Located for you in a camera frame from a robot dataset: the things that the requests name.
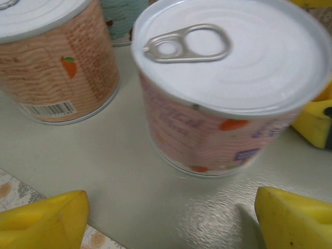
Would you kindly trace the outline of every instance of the table surface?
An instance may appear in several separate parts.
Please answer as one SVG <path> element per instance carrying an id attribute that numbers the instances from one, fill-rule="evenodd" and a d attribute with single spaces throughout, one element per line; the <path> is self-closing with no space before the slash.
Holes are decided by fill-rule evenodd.
<path id="1" fill-rule="evenodd" d="M 83 122 L 35 123 L 0 93 L 0 168 L 45 195 L 86 190 L 89 224 L 127 249 L 264 248 L 254 213 L 258 186 L 332 202 L 332 152 L 293 129 L 230 177 L 195 178 L 169 166 L 150 142 L 130 48 L 115 52 L 120 90 Z"/>

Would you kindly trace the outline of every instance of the barcode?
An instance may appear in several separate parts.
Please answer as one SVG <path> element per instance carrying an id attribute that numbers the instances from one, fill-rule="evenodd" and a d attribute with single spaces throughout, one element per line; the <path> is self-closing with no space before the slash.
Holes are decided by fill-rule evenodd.
<path id="1" fill-rule="evenodd" d="M 63 117 L 77 112 L 70 101 L 55 105 L 21 104 L 21 106 L 29 112 L 29 114 L 36 117 Z"/>

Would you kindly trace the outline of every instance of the teal can label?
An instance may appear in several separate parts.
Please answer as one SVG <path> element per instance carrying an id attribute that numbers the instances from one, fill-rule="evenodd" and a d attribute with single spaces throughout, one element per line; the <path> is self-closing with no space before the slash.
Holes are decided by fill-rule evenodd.
<path id="1" fill-rule="evenodd" d="M 105 22 L 114 46 L 131 43 L 132 28 L 139 15 L 157 0 L 101 0 Z"/>

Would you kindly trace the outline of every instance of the pull tab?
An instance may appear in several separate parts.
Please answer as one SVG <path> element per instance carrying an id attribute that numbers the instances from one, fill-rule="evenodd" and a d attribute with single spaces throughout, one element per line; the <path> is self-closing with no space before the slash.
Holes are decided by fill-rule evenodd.
<path id="1" fill-rule="evenodd" d="M 15 5 L 19 0 L 0 0 L 0 10 L 8 9 Z"/>
<path id="2" fill-rule="evenodd" d="M 185 37 L 190 32 L 196 30 L 212 30 L 216 32 L 220 36 L 221 42 L 225 45 L 223 51 L 210 56 L 204 56 L 191 51 L 185 42 Z M 163 44 L 173 45 L 173 51 L 170 53 L 161 52 L 160 47 Z M 198 24 L 151 38 L 143 50 L 145 55 L 153 61 L 159 63 L 181 63 L 222 60 L 230 53 L 231 48 L 232 42 L 222 28 L 213 24 Z"/>

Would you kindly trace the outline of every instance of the white can lid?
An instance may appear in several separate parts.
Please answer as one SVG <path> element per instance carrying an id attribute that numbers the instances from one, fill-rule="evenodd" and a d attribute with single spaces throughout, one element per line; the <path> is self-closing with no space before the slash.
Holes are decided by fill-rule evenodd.
<path id="1" fill-rule="evenodd" d="M 144 55 L 149 39 L 201 23 L 226 31 L 232 42 L 227 57 L 165 64 Z M 133 40 L 137 64 L 161 89 L 218 112 L 255 116 L 299 108 L 332 73 L 330 36 L 284 0 L 160 0 L 139 17 Z M 185 41 L 203 55 L 224 48 L 213 31 L 194 31 Z M 165 45 L 160 49 L 171 52 Z"/>
<path id="2" fill-rule="evenodd" d="M 91 0 L 0 0 L 0 44 L 59 27 L 81 13 Z"/>

